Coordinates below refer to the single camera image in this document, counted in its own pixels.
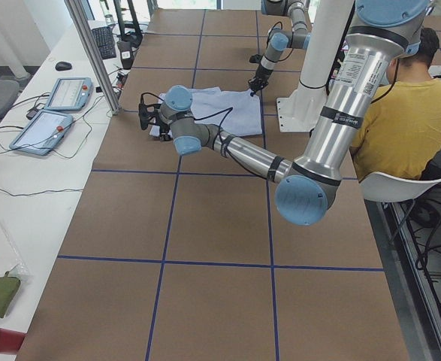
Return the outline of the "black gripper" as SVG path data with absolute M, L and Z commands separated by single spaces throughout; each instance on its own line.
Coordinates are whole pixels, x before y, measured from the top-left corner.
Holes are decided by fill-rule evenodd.
M 270 76 L 271 70 L 260 65 L 257 68 L 254 77 L 248 81 L 249 88 L 251 89 L 249 94 L 255 96 L 256 90 L 264 89 L 268 85 Z
M 159 127 L 159 138 L 161 141 L 171 141 L 172 140 L 172 136 L 169 135 L 171 129 L 170 126 L 163 122 L 160 119 L 157 119 L 156 121 L 157 126 Z

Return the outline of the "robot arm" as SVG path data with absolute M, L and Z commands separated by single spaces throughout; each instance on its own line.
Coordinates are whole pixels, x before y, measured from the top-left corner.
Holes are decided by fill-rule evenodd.
M 156 125 L 181 156 L 210 149 L 275 183 L 282 217 L 299 226 L 314 224 L 334 203 L 340 167 L 388 64 L 417 53 L 426 9 L 426 1 L 323 1 L 309 26 L 305 1 L 262 2 L 263 14 L 289 20 L 292 28 L 269 31 L 248 94 L 264 89 L 285 50 L 305 51 L 297 86 L 274 106 L 278 131 L 301 136 L 293 156 L 231 134 L 230 107 L 196 117 L 193 92 L 184 86 L 171 87 L 154 106 Z
M 310 41 L 306 19 L 309 5 L 310 1 L 304 0 L 261 2 L 263 14 L 288 17 L 291 20 L 291 30 L 284 30 L 282 23 L 278 22 L 278 25 L 272 26 L 268 32 L 264 54 L 255 54 L 250 57 L 249 61 L 258 65 L 255 75 L 248 81 L 251 96 L 268 85 L 275 65 L 282 60 L 282 53 L 286 49 L 307 49 Z

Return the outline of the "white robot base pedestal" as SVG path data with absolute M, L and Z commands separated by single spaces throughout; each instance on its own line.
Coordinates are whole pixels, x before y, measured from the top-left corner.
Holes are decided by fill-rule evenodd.
M 309 132 L 327 100 L 326 86 L 344 31 L 354 10 L 353 0 L 320 1 L 310 33 L 298 88 L 276 100 L 281 132 Z

